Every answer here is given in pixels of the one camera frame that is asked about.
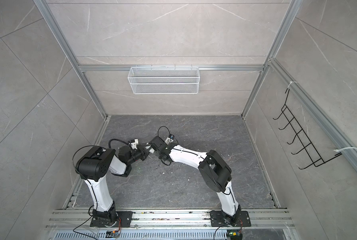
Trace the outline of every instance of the gray stone floor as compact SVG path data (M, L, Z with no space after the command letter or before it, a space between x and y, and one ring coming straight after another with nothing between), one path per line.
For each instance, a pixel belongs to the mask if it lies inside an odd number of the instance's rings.
M217 151L232 169L232 187L242 208L274 208L248 132L240 116L112 116L101 146L108 140L138 138L148 142L160 126L167 126L181 146L196 151ZM160 130L165 139L168 132ZM123 146L112 142L112 148ZM109 193L116 208L220 208L215 192L209 189L199 171L174 162L163 165L150 154L132 165L127 178L107 175ZM75 207L93 204L84 184Z
M245 229L243 240L286 240L282 229Z

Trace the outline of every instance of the white zip tie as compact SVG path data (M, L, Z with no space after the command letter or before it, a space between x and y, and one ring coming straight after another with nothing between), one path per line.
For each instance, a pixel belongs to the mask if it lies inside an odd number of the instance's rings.
M289 88L292 83L296 83L296 82L290 81L287 88Z
M343 147L341 149L335 149L334 151L335 152L341 152L342 150L345 150L345 149L357 149L357 147Z

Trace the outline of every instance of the wall tile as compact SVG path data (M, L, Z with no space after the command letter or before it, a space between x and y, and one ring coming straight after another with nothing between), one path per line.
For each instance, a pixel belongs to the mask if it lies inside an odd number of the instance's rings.
M252 90L258 73L258 71L201 71L199 90Z
M295 136L294 131L290 126L284 130L278 129L287 124L284 116L278 120L273 119L281 113L280 109L286 98L285 89L286 84L272 71L263 82L256 99L277 135L328 238L357 239L357 172L343 156L320 167L311 166L305 170L299 169L299 167L303 168L311 163L307 153L302 151L292 155L291 152L301 149L300 141L296 138L293 144L287 144L286 142L291 142ZM288 96L287 106L308 134L322 158L326 161L333 157L335 154L333 149L336 147L292 93ZM285 113L288 118L291 116L287 110ZM297 127L295 121L292 122L292 125ZM318 157L313 148L308 147L307 149L314 160L317 160Z
M101 114L97 110L93 101L91 101L85 109L85 112L81 116L79 122L76 124L76 127L91 144L94 144L96 134L103 121L104 120L101 117Z
M327 240L272 126L256 100L248 112L246 123L270 184L281 207L288 208L300 238Z
M73 128L46 96L0 144L0 235L8 234Z
M32 0L0 0L0 37L41 18Z
M296 19L276 58L357 146L357 52Z
M128 71L88 71L85 74L97 91L132 91Z
M287 7L277 3L50 5L77 56L265 56Z
M97 91L108 114L156 115L240 115L249 93L200 91L197 94L133 94L131 91Z
M91 0L47 0L48 3L92 3ZM192 0L96 0L95 3L193 3ZM290 3L290 0L196 0L196 3Z
M297 17L357 50L357 0L305 0Z
M72 69L56 84L49 95L74 124L77 124L91 101L84 85Z
M77 57L80 64L264 64L266 56Z
M46 94L0 40L0 142Z
M16 240L17 236L27 239L40 239L45 221L49 219L49 214L63 206L66 196L75 182L77 174L71 164L74 152L89 144L75 127L28 200L8 234L7 240ZM75 156L76 161L85 152L84 150L79 151Z
M47 92L71 69L44 19L3 37L3 41Z
M88 71L86 75L96 91L132 91L127 71ZM199 90L252 90L257 77L257 71L200 71Z

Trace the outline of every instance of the white wire mesh basket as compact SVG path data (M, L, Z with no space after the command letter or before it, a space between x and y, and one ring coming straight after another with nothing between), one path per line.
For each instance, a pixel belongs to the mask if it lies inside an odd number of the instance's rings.
M132 67L128 80L134 94L198 93L200 71L191 66Z

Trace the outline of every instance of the orange wire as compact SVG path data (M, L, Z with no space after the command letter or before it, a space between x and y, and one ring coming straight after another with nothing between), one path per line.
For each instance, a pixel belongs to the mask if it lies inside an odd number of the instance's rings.
M119 218L119 219L120 219L120 221L119 221L119 229L117 230L117 232L120 232L120 230L121 230L121 218Z
M243 230L243 221L240 219L240 222L241 222L241 229L238 233L241 233L241 231Z

